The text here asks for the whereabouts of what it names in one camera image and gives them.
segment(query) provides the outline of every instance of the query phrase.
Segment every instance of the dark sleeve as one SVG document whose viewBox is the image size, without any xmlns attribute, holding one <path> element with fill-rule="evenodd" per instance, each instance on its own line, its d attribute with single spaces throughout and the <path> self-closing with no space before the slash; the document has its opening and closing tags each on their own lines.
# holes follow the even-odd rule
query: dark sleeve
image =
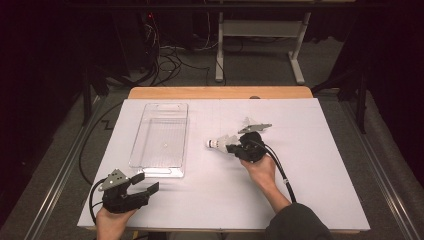
<svg viewBox="0 0 424 240">
<path fill-rule="evenodd" d="M 328 228 L 305 205 L 293 203 L 283 208 L 271 220 L 266 229 L 269 240 L 329 240 L 333 239 Z"/>
</svg>

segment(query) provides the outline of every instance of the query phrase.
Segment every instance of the table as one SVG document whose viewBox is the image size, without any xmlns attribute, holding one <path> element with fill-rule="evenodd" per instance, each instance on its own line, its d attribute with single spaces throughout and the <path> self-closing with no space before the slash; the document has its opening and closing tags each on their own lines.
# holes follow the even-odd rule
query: table
<svg viewBox="0 0 424 240">
<path fill-rule="evenodd" d="M 268 99 L 245 99 L 252 95 Z M 121 109 L 95 182 L 114 168 L 134 175 L 128 159 L 143 106 L 152 101 L 189 105 L 185 176 L 149 178 L 130 188 L 131 194 L 156 181 L 161 184 L 149 205 L 130 219 L 129 229 L 263 231 L 274 216 L 265 197 L 238 159 L 204 146 L 205 137 L 235 134 L 246 114 L 257 121 L 278 119 L 270 122 L 273 126 L 262 137 L 279 156 L 299 202 L 311 207 L 332 231 L 369 229 L 319 103 L 306 87 L 134 88 Z M 276 176 L 278 187 L 288 196 Z M 94 202 L 100 198 L 97 193 Z M 78 226 L 93 228 L 87 204 Z"/>
</svg>

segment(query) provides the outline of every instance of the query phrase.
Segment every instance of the white table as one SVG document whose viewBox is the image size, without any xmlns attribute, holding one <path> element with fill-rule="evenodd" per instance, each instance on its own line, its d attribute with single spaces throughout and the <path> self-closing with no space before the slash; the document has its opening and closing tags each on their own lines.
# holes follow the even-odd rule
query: white table
<svg viewBox="0 0 424 240">
<path fill-rule="evenodd" d="M 144 105 L 161 102 L 189 105 L 185 176 L 146 179 L 130 187 L 129 193 L 134 193 L 160 182 L 159 192 L 130 219 L 129 228 L 263 231 L 274 216 L 265 197 L 237 158 L 204 146 L 206 139 L 236 134 L 244 118 L 252 117 L 273 124 L 261 135 L 280 158 L 298 202 L 314 210 L 332 231 L 370 229 L 317 99 L 128 99 L 95 182 L 115 168 L 134 175 L 128 160 Z M 280 175 L 276 176 L 280 190 L 288 196 Z M 101 197 L 96 192 L 93 202 Z M 88 203 L 78 226 L 94 226 Z"/>
</svg>

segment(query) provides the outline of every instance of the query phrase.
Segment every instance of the transparent plastic bin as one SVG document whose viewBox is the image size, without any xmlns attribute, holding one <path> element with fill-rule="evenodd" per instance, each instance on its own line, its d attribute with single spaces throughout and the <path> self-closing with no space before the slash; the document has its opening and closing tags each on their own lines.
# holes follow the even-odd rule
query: transparent plastic bin
<svg viewBox="0 0 424 240">
<path fill-rule="evenodd" d="M 183 177 L 187 116 L 185 103 L 146 104 L 130 167 L 146 177 Z"/>
</svg>

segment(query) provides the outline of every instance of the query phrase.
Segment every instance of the human hand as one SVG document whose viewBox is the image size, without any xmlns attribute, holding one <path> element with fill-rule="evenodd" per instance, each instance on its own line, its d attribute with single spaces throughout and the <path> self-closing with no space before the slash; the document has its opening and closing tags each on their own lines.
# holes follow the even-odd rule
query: human hand
<svg viewBox="0 0 424 240">
<path fill-rule="evenodd" d="M 262 191 L 275 187 L 275 163 L 269 155 L 265 154 L 261 160 L 254 163 L 244 160 L 240 160 L 240 162 L 249 172 L 253 182 L 255 182 Z"/>
<path fill-rule="evenodd" d="M 97 240 L 119 240 L 130 217 L 137 209 L 126 213 L 111 213 L 102 207 L 97 212 Z"/>
<path fill-rule="evenodd" d="M 254 163 L 244 160 L 240 161 L 249 172 L 250 178 L 258 185 L 268 199 L 274 212 L 278 213 L 281 209 L 290 205 L 289 200 L 280 192 L 275 184 L 275 163 L 270 156 L 264 155 L 261 160 Z"/>
</svg>

